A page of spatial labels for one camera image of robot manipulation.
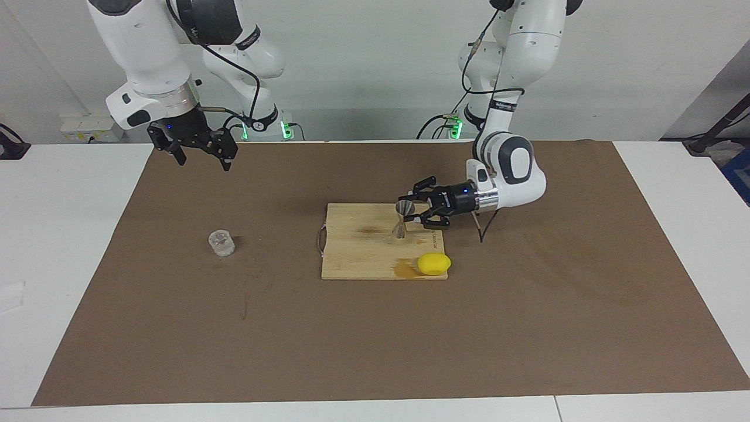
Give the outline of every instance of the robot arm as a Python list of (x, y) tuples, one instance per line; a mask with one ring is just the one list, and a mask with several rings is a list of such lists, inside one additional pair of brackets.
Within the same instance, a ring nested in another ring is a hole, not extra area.
[[(226, 46), (219, 47), (219, 54), (241, 66), (256, 65), (261, 68), (259, 77), (278, 76), (283, 70), (278, 52), (247, 19), (243, 1), (88, 0), (97, 30), (127, 76), (126, 84), (106, 99), (112, 117), (124, 129), (148, 124), (154, 146), (173, 154), (180, 165), (186, 160), (182, 147), (189, 147), (217, 157), (224, 170), (229, 170), (237, 145), (228, 129), (213, 131), (208, 126), (190, 68), (181, 56), (173, 17), (193, 42)], [(267, 90), (264, 93), (259, 83), (251, 88), (243, 83), (244, 77), (233, 73), (231, 65), (216, 60), (209, 68), (238, 90), (243, 105), (248, 105), (246, 117), (255, 103), (264, 118), (273, 114), (275, 105)], [(280, 71), (262, 72), (274, 66)]]
[[(477, 74), (487, 74), (491, 63), (499, 63), (499, 71), (492, 77), (494, 89), (489, 90), (492, 93), (475, 95), (491, 97), (472, 148), (474, 157), (466, 163), (468, 180), (459, 185), (437, 186), (435, 178), (430, 177), (415, 184), (400, 199), (426, 201), (430, 209), (421, 215), (407, 216), (407, 221), (419, 221), (426, 228), (446, 229), (451, 216), (524, 205), (539, 199), (547, 188), (532, 144), (511, 133), (509, 127), (524, 89), (543, 77), (557, 58), (567, 1), (503, 3), (504, 7), (498, 8), (503, 13), (493, 23), (496, 43), (484, 48), (475, 45), (472, 49), (485, 58), (475, 66)], [(470, 60), (472, 52), (465, 53), (466, 60)], [(485, 91), (490, 86), (489, 79), (484, 77), (478, 86), (472, 82), (473, 92)], [(472, 104), (477, 103), (473, 98), (467, 110), (471, 111)]]

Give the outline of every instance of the green light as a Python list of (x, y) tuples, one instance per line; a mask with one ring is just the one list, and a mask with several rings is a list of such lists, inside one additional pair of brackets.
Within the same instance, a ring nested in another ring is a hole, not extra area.
[(461, 131), (464, 129), (464, 122), (461, 121), (461, 119), (456, 119), (456, 124), (453, 125), (453, 128), (451, 129), (450, 135), (452, 139), (459, 139), (461, 138)]
[(281, 122), (281, 133), (283, 134), (284, 140), (291, 139), (293, 135), (292, 129), (288, 124), (284, 123), (283, 120), (279, 120), (279, 122)]

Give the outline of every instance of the white table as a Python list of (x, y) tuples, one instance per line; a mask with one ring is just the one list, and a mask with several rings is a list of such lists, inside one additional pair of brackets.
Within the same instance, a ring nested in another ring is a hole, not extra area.
[[(678, 143), (617, 143), (644, 197), (750, 373), (750, 209)], [(750, 420), (750, 392), (370, 402), (26, 408), (111, 239), (149, 145), (34, 146), (0, 162), (0, 420)]]

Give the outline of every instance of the wooden cutting board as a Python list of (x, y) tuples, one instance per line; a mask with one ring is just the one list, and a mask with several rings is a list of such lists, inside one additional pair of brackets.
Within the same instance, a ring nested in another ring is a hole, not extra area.
[[(418, 212), (426, 209), (420, 204)], [(420, 224), (406, 224), (406, 238), (395, 239), (398, 223), (392, 203), (330, 203), (323, 252), (324, 280), (446, 280), (424, 276), (417, 259), (431, 252), (445, 253), (443, 233)]]

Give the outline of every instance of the white electrical box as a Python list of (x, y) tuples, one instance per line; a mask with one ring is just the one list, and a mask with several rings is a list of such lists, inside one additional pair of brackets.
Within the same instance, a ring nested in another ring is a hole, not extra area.
[(111, 117), (64, 118), (60, 131), (65, 139), (74, 143), (122, 142), (127, 136)]

